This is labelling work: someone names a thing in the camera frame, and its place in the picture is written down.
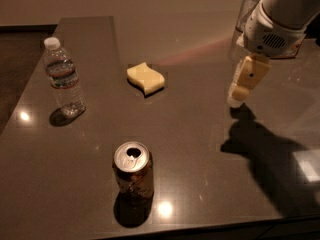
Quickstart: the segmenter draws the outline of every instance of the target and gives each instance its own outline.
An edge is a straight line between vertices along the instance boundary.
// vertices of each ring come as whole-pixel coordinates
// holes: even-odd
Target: can lid
[[[131,141],[122,144],[114,154],[116,166],[124,172],[137,172],[149,161],[149,151],[140,142]]]
[[[56,37],[49,37],[45,39],[44,45],[50,51],[57,50],[61,46],[59,39]]]

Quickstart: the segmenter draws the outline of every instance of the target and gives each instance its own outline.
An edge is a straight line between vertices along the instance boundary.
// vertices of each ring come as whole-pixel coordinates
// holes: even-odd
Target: white bottle cap
[[[49,37],[44,40],[44,45],[48,50],[53,51],[60,48],[60,41],[56,37]]]

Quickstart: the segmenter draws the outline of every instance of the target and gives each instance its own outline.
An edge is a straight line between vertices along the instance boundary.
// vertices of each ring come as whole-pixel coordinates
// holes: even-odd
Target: bottle label
[[[76,67],[71,60],[55,61],[47,66],[50,84],[55,89],[68,89],[79,81]]]

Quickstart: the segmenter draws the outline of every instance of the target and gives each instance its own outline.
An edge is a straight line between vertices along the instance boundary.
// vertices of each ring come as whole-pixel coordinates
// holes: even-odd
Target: can pull tab
[[[141,155],[141,151],[138,148],[129,148],[124,154],[124,159],[122,160],[123,162],[123,167],[127,169],[133,169],[137,161]]]

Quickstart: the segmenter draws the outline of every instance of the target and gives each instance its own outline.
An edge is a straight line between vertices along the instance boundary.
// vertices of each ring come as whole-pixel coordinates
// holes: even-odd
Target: sponge
[[[240,107],[244,100],[268,73],[270,69],[269,58],[252,53],[239,62],[229,88],[228,104],[235,108]]]
[[[164,88],[163,75],[149,68],[145,62],[127,69],[127,78],[133,85],[140,87],[145,96]]]

